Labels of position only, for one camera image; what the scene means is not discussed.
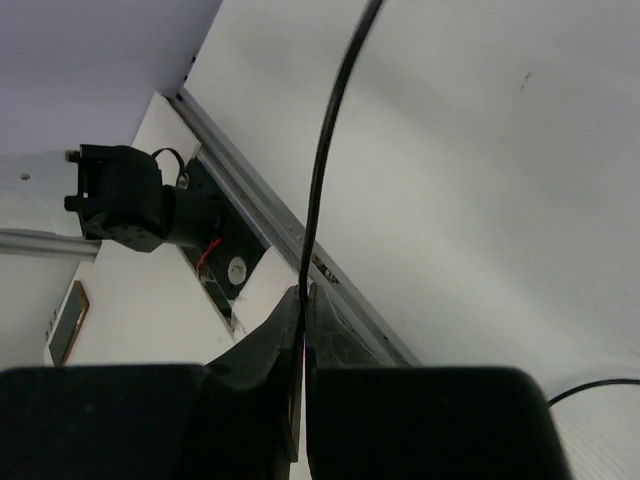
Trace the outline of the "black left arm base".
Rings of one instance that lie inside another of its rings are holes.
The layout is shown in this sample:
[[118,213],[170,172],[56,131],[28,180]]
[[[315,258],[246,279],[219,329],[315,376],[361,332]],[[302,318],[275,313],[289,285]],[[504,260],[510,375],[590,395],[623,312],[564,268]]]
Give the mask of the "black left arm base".
[[152,153],[154,159],[167,155],[178,163],[175,185],[170,188],[175,210],[168,241],[182,250],[205,289],[232,302],[265,247],[203,162],[185,161],[170,147]]

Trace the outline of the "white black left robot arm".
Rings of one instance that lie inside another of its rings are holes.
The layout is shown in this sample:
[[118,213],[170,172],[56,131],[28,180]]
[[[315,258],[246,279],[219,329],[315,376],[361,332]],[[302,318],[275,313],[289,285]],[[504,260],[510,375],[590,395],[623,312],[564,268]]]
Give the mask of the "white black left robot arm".
[[102,242],[151,252],[168,234],[154,158],[130,146],[82,145],[1,158],[1,250],[92,260]]

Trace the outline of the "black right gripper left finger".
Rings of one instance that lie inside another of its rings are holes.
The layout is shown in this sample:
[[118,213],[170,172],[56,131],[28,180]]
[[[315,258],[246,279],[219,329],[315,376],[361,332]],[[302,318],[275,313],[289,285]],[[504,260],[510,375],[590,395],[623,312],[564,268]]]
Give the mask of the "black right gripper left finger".
[[285,479],[299,454],[296,288],[204,364],[34,367],[1,376],[5,479]]

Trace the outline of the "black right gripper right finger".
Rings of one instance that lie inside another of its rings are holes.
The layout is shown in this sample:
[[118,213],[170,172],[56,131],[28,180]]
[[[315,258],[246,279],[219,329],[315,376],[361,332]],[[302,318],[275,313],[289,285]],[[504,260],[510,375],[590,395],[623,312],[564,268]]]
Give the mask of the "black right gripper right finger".
[[540,387],[509,367],[337,365],[314,285],[305,308],[306,446],[315,479],[569,479]]

